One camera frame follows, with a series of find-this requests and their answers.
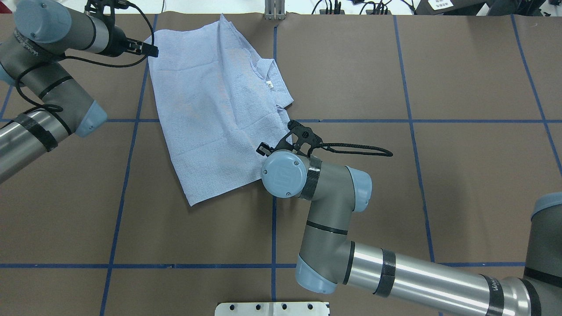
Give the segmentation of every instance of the silver metal plate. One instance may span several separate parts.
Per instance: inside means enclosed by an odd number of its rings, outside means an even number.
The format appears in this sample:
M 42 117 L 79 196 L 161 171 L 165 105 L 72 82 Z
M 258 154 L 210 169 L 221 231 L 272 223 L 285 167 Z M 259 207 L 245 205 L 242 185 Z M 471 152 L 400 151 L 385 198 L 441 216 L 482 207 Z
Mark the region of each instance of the silver metal plate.
M 221 303 L 215 316 L 329 316 L 328 302 Z

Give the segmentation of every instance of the metal bracket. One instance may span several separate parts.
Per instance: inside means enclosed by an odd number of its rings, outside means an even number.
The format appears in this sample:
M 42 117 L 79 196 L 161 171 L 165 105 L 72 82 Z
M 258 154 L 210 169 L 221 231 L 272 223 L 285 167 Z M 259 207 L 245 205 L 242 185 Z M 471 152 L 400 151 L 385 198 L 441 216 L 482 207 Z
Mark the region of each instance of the metal bracket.
M 329 316 L 328 302 L 221 303 L 215 316 Z
M 285 0 L 265 0 L 266 20 L 285 20 Z

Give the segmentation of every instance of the white paper label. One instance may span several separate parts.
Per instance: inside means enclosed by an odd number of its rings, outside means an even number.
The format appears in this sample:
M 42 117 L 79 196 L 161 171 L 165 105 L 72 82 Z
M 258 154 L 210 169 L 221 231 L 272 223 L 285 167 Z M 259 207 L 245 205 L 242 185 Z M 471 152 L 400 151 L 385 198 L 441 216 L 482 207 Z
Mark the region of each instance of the white paper label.
M 428 0 L 428 2 L 431 8 L 433 8 L 434 10 L 441 10 L 453 6 L 451 0 Z

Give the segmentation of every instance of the brown table surface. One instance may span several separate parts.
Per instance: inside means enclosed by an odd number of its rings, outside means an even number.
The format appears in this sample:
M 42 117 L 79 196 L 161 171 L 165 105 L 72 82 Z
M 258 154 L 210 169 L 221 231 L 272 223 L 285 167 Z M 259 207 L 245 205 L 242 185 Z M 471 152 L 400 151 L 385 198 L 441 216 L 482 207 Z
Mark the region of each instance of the brown table surface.
M 560 18 L 226 18 L 262 57 L 276 58 L 292 119 L 325 141 L 395 153 L 315 152 L 373 179 L 351 239 L 497 278 L 522 275 L 533 204 L 562 190 L 562 64 L 553 62 L 562 44 L 551 40 Z M 149 19 L 193 30 L 218 15 Z M 117 17 L 132 38 L 147 37 L 143 23 Z M 12 16 L 0 15 L 0 25 L 9 36 Z M 0 314 L 213 315 L 221 302 L 315 300 L 329 301 L 332 315 L 438 315 L 353 287 L 301 288 L 294 264 L 308 202 L 274 201 L 258 181 L 189 207 L 146 63 L 63 64 L 110 121 L 0 185 Z M 0 106 L 3 122 L 29 108 L 5 84 Z

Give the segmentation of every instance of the grid line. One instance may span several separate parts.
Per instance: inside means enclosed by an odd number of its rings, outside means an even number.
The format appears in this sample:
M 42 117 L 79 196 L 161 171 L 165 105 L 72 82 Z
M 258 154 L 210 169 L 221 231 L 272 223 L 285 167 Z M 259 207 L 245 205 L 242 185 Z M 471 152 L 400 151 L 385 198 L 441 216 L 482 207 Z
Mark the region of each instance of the grid line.
M 524 267 L 523 261 L 445 262 L 455 268 Z M 112 269 L 294 269 L 295 263 L 120 263 Z M 0 269 L 107 269 L 109 264 L 88 263 L 0 263 Z
M 511 24 L 513 26 L 513 32 L 515 33 L 515 40 L 517 41 L 517 46 L 519 47 L 519 53 L 521 54 L 521 59 L 523 62 L 523 66 L 525 67 L 525 72 L 527 73 L 527 77 L 529 78 L 529 83 L 531 84 L 531 89 L 533 90 L 534 99 L 537 102 L 538 111 L 541 113 L 542 123 L 545 126 L 546 135 L 549 138 L 550 147 L 552 148 L 552 152 L 554 153 L 554 159 L 556 160 L 556 164 L 558 166 L 558 172 L 560 176 L 562 176 L 562 164 L 560 163 L 560 157 L 558 156 L 558 152 L 556 150 L 556 146 L 554 145 L 554 140 L 552 139 L 552 135 L 550 134 L 549 124 L 546 121 L 545 112 L 542 109 L 541 100 L 538 97 L 537 89 L 534 86 L 533 77 L 531 76 L 531 71 L 529 70 L 529 66 L 527 65 L 527 60 L 525 59 L 525 53 L 523 52 L 523 47 L 521 46 L 521 40 L 519 39 L 519 32 L 517 32 L 517 23 L 515 23 L 515 15 L 511 15 Z
M 273 60 L 277 63 L 277 26 L 273 27 Z M 277 198 L 271 201 L 271 301 L 277 301 Z
M 425 234 L 427 235 L 427 245 L 429 249 L 429 259 L 431 262 L 435 262 L 435 255 L 433 253 L 433 242 L 431 240 L 431 228 L 429 226 L 429 216 L 427 212 L 427 203 L 425 201 L 425 191 L 423 187 L 422 180 L 422 170 L 418 155 L 418 145 L 416 144 L 416 136 L 414 132 L 414 121 L 412 119 L 412 110 L 410 107 L 410 97 L 408 95 L 408 86 L 406 84 L 406 72 L 404 71 L 404 61 L 402 59 L 402 48 L 400 47 L 400 35 L 398 32 L 398 21 L 396 20 L 396 15 L 392 16 L 394 20 L 394 31 L 396 34 L 396 46 L 398 48 L 398 60 L 400 61 L 400 72 L 402 72 L 402 84 L 404 86 L 404 98 L 406 99 L 406 109 L 408 111 L 408 123 L 410 124 L 410 135 L 412 138 L 412 146 L 414 149 L 414 160 L 416 163 L 416 171 L 418 174 L 418 185 L 420 187 L 421 201 L 423 203 L 423 213 L 425 217 Z
M 158 22 L 158 14 L 154 16 L 154 22 L 153 22 L 153 27 L 156 27 L 156 23 Z M 121 218 L 123 216 L 123 207 L 125 205 L 125 192 L 127 190 L 127 186 L 129 184 L 129 174 L 131 171 L 131 161 L 133 159 L 133 150 L 135 147 L 135 142 L 137 140 L 137 131 L 138 131 L 138 126 L 139 126 L 139 122 L 138 120 L 141 118 L 141 109 L 142 109 L 142 103 L 143 103 L 143 98 L 144 98 L 144 88 L 146 86 L 146 80 L 147 80 L 147 76 L 148 76 L 148 60 L 146 60 L 145 62 L 145 66 L 144 66 L 144 75 L 143 75 L 143 80 L 142 80 L 142 85 L 140 87 L 140 96 L 139 96 L 139 103 L 137 106 L 137 115 L 136 115 L 136 122 L 133 128 L 133 136 L 131 137 L 131 146 L 129 149 L 129 157 L 127 158 L 127 166 L 125 169 L 125 179 L 123 180 L 123 189 L 121 191 L 121 200 L 119 202 L 119 210 L 117 212 L 117 221 L 115 223 L 115 231 L 114 231 L 114 235 L 113 235 L 113 242 L 111 244 L 111 252 L 110 252 L 110 257 L 109 257 L 109 264 L 107 267 L 107 275 L 106 275 L 106 283 L 105 286 L 103 288 L 103 296 L 102 296 L 102 303 L 101 303 L 101 307 L 99 309 L 99 315 L 103 316 L 105 314 L 105 307 L 106 307 L 106 303 L 107 303 L 107 295 L 109 293 L 109 286 L 111 283 L 111 273 L 113 271 L 113 263 L 115 260 L 115 251 L 117 249 L 117 239 L 119 237 L 119 229 L 121 226 Z
M 9 122 L 10 119 L 0 119 L 0 122 Z M 296 119 L 300 123 L 409 123 L 408 119 Z M 470 119 L 412 119 L 413 123 L 454 123 L 454 124 L 560 124 L 562 120 L 470 120 Z M 160 119 L 108 119 L 106 123 L 160 123 Z
M 2 104 L 2 109 L 0 110 L 0 120 L 4 118 L 4 112 L 6 112 L 6 107 L 8 106 L 8 100 L 10 100 L 10 95 L 12 94 L 12 88 L 13 86 L 11 85 L 8 88 L 8 92 L 6 93 L 6 97 L 4 98 L 4 103 Z

